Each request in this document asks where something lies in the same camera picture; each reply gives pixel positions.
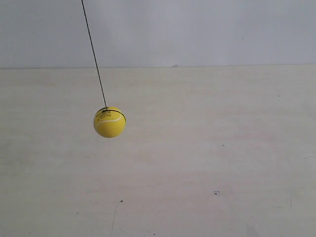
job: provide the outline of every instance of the black string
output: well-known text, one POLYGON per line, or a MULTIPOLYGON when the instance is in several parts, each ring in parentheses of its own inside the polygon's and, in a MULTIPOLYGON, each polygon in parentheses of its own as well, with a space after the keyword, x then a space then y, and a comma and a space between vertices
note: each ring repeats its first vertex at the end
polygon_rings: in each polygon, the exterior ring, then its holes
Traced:
POLYGON ((90 33, 89 25, 88 25, 87 15, 86 15, 86 13, 85 13, 85 8, 84 8, 83 0, 81 0, 81 3, 82 3, 83 12, 84 12, 85 22, 86 22, 86 24, 87 24, 88 33, 89 33, 89 37, 90 37, 90 42, 91 42, 91 48, 92 48, 92 52, 93 52, 94 62, 95 62, 95 66, 96 66, 97 72, 98 72, 98 77, 99 77, 100 86, 101 86, 101 90, 102 90, 102 95, 103 95, 103 99, 104 99, 105 109, 107 110, 107 109, 108 109, 108 107, 107 107, 107 102, 105 101, 105 96, 104 96, 103 86, 102 86, 102 82, 101 82, 99 67, 98 67, 97 59, 96 59, 96 57, 95 57, 95 52, 94 52, 94 48, 93 48, 93 43, 92 43, 92 39, 91 39, 91 33, 90 33))

